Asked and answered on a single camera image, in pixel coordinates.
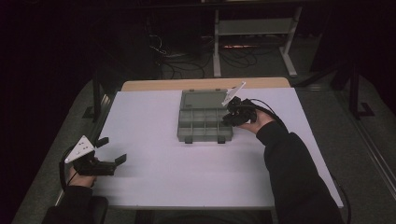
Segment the black sleeve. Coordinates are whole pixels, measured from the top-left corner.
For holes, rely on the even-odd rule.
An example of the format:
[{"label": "black sleeve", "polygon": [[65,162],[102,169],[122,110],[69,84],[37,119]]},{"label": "black sleeve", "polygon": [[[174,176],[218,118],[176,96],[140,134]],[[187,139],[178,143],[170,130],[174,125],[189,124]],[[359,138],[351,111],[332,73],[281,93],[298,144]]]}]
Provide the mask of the black sleeve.
[{"label": "black sleeve", "polygon": [[344,223],[340,211],[304,142],[276,122],[263,126],[256,137],[265,145],[279,223]]},{"label": "black sleeve", "polygon": [[92,215],[88,211],[92,189],[69,186],[58,206],[51,207],[43,219],[43,224],[91,224]]}]

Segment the table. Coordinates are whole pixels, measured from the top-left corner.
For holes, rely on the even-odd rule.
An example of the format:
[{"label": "table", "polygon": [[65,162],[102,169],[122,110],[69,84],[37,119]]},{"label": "table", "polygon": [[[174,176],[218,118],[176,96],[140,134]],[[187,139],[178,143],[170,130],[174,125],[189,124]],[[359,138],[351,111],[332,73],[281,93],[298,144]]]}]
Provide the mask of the table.
[{"label": "table", "polygon": [[[109,137],[110,143],[99,148],[96,155],[102,161],[112,161],[127,153],[128,160],[114,176],[99,178],[94,193],[107,197],[110,206],[132,209],[274,208],[269,174],[262,157],[264,146],[253,134],[234,128],[233,140],[226,144],[186,145],[177,140],[181,90],[230,89],[242,79],[247,82],[247,89],[242,89],[238,96],[264,100],[291,132],[301,136],[320,176],[342,207],[295,90],[285,78],[125,83],[101,133],[101,137]],[[277,82],[280,88],[265,88],[274,87]]]}]

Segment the gray organizer box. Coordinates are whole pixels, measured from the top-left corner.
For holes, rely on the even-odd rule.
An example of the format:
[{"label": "gray organizer box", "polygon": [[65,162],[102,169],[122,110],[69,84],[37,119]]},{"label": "gray organizer box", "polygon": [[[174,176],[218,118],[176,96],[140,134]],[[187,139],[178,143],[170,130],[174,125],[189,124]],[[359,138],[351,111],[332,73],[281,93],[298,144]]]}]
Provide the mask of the gray organizer box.
[{"label": "gray organizer box", "polygon": [[190,90],[181,95],[177,137],[180,142],[218,142],[224,144],[233,138],[233,127],[222,123],[228,114],[222,102],[227,90]]}]

